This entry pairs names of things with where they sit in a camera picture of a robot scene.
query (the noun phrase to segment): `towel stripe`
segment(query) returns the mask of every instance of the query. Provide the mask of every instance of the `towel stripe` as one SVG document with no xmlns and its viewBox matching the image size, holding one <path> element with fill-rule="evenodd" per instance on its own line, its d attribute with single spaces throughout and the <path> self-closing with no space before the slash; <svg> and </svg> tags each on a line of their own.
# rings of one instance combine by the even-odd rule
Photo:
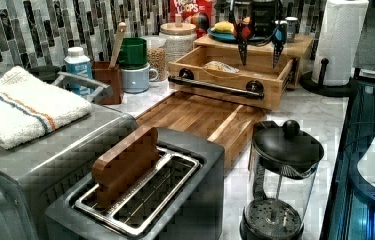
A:
<svg viewBox="0 0 375 240">
<path fill-rule="evenodd" d="M 51 132 L 51 130 L 47 126 L 46 122 L 44 122 L 44 120 L 41 117 L 29 113 L 28 111 L 26 111 L 25 109 L 21 108 L 17 104 L 5 100 L 2 96 L 0 96 L 0 101 L 9 104 L 12 107 L 15 107 L 19 111 L 23 112 L 25 115 L 28 115 L 28 116 L 31 116 L 31 117 L 34 117 L 34 118 L 38 119 L 38 121 L 40 121 L 41 125 L 43 126 L 44 131 L 46 131 L 46 133 L 50 133 Z"/>
<path fill-rule="evenodd" d="M 43 117 L 45 117 L 47 119 L 47 121 L 49 121 L 50 123 L 50 126 L 52 128 L 52 131 L 56 130 L 56 125 L 54 123 L 54 120 L 52 117 L 50 117 L 49 115 L 45 114 L 45 113 L 40 113 L 40 112 L 37 112 L 35 109 L 25 105 L 23 102 L 19 101 L 19 100 L 16 100 L 16 99 L 13 99 L 12 97 L 10 97 L 8 94 L 4 93 L 4 92 L 0 92 L 0 94 L 3 94 L 4 96 L 6 96 L 9 100 L 13 101 L 13 102 L 16 102 L 17 104 L 21 105 L 22 107 L 28 109 L 29 111 L 31 111 L 32 113 L 34 114 L 38 114 L 38 115 L 41 115 Z"/>
</svg>

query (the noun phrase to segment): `white towel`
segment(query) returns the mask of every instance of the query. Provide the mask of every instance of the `white towel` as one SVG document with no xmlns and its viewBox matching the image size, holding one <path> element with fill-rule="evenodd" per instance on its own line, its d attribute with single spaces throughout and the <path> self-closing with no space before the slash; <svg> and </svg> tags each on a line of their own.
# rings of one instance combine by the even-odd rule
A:
<svg viewBox="0 0 375 240">
<path fill-rule="evenodd" d="M 0 79 L 0 146 L 13 148 L 91 111 L 82 97 L 14 67 Z"/>
</svg>

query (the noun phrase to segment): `glass jar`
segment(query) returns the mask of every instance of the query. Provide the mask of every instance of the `glass jar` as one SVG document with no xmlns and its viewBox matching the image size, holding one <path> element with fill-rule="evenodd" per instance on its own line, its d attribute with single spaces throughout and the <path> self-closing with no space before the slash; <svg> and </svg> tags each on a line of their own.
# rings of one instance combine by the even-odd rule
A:
<svg viewBox="0 0 375 240">
<path fill-rule="evenodd" d="M 163 81 L 167 76 L 166 71 L 166 38 L 158 36 L 142 37 L 147 41 L 147 61 L 151 68 L 158 71 L 158 80 Z M 154 72 L 150 72 L 150 78 L 154 78 Z"/>
<path fill-rule="evenodd" d="M 296 121 L 255 124 L 249 159 L 245 239 L 299 239 L 324 148 Z"/>
<path fill-rule="evenodd" d="M 175 23 L 161 26 L 160 37 L 166 38 L 166 66 L 193 50 L 193 42 L 197 38 L 196 25 L 182 23 L 181 15 L 175 16 Z"/>
</svg>

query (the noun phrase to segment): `mosaic tile backsplash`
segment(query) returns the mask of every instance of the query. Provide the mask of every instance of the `mosaic tile backsplash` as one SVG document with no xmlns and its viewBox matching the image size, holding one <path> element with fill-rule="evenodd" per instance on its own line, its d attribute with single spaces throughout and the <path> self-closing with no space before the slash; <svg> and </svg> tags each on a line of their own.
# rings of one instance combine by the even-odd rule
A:
<svg viewBox="0 0 375 240">
<path fill-rule="evenodd" d="M 300 19 L 298 31 L 318 38 L 325 0 L 285 0 L 284 7 Z M 128 36 L 158 34 L 168 12 L 168 0 L 0 0 L 0 71 L 63 66 L 73 46 L 95 61 L 109 60 L 119 22 L 127 23 Z"/>
</svg>

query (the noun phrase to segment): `green mug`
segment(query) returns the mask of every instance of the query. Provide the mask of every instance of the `green mug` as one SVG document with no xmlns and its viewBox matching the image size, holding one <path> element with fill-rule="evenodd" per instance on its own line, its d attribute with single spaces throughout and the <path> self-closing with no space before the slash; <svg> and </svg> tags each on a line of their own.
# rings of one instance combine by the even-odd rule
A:
<svg viewBox="0 0 375 240">
<path fill-rule="evenodd" d="M 147 41 L 142 38 L 124 38 L 118 62 L 122 69 L 140 69 L 147 64 Z"/>
</svg>

